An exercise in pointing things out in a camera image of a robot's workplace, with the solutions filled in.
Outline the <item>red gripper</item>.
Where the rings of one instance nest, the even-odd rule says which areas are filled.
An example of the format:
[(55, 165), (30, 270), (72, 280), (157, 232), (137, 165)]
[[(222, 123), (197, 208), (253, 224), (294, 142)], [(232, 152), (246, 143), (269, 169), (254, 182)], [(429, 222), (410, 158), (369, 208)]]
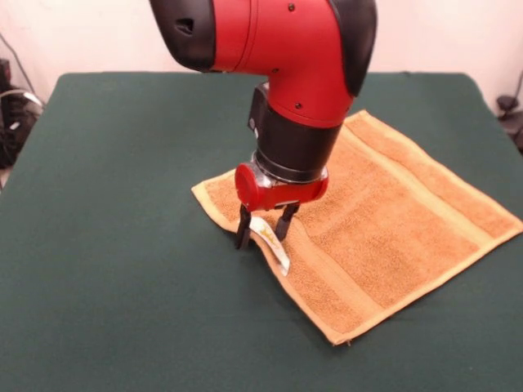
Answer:
[(265, 174), (254, 162), (241, 163), (235, 169), (235, 189), (241, 202), (235, 248), (245, 249), (250, 239), (250, 224), (255, 211), (285, 207), (275, 227), (275, 236), (283, 242), (300, 205), (322, 198), (328, 188), (329, 173), (325, 167), (320, 178), (311, 183), (285, 183)]

